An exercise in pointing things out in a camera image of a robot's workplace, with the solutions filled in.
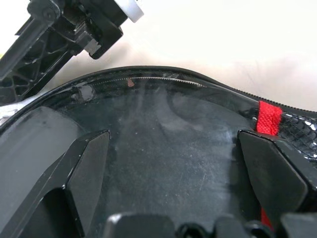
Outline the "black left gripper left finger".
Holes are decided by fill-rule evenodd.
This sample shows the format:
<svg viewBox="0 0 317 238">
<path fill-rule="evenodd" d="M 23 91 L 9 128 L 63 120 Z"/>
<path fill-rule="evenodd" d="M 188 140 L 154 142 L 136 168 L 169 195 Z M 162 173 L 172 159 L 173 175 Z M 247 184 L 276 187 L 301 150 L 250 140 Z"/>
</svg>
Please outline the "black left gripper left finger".
<svg viewBox="0 0 317 238">
<path fill-rule="evenodd" d="M 2 238 L 83 238 L 101 193 L 109 130 L 74 140 L 32 187 L 0 233 Z"/>
</svg>

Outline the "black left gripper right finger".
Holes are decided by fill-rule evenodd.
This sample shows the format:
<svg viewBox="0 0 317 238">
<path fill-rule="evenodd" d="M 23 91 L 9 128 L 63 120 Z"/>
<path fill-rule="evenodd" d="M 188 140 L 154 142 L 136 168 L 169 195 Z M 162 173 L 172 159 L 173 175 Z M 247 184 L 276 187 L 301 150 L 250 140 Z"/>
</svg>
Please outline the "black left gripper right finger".
<svg viewBox="0 0 317 238">
<path fill-rule="evenodd" d="M 317 210 L 317 170 L 285 139 L 254 131 L 238 132 L 249 180 L 270 220 Z"/>
</svg>

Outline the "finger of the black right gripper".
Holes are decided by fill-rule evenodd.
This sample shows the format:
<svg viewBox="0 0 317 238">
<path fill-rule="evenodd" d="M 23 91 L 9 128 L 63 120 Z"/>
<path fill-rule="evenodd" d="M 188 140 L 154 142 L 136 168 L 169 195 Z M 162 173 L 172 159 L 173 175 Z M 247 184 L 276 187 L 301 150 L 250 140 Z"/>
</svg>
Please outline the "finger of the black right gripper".
<svg viewBox="0 0 317 238">
<path fill-rule="evenodd" d="M 21 102 L 39 93 L 72 58 L 72 43 L 51 28 L 36 37 L 42 25 L 29 18 L 18 38 L 0 59 L 0 103 Z"/>
</svg>

